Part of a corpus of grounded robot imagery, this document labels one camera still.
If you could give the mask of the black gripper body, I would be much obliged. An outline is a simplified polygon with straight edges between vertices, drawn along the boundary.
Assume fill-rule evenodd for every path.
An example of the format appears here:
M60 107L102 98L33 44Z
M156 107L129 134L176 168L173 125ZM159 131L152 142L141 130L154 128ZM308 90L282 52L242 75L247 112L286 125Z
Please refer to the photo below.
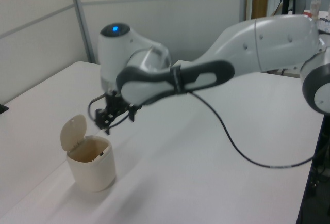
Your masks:
M117 117L128 111L129 104L115 91L109 94L106 93L105 100L106 113L109 117Z

